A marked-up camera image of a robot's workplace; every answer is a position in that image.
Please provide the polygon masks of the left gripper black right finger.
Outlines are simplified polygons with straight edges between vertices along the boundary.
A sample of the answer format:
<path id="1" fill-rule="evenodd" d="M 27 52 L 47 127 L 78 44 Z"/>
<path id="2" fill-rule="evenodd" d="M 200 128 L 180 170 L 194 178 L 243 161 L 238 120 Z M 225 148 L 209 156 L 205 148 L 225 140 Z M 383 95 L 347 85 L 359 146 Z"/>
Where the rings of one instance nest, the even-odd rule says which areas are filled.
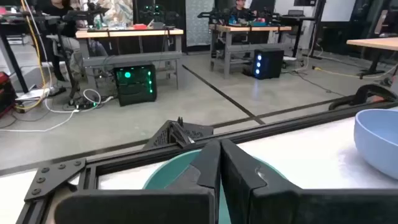
<path id="1" fill-rule="evenodd" d="M 397 224 L 396 189 L 302 189 L 227 139 L 221 180 L 231 223 Z"/>

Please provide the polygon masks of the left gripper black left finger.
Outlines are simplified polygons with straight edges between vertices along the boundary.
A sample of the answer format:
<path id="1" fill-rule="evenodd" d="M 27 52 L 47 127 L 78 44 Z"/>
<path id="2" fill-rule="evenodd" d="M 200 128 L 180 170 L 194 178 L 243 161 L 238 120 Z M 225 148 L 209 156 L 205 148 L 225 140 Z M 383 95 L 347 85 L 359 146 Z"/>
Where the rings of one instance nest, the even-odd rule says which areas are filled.
<path id="1" fill-rule="evenodd" d="M 55 222 L 217 224 L 220 165 L 220 142 L 209 142 L 166 188 L 75 193 L 56 206 Z"/>

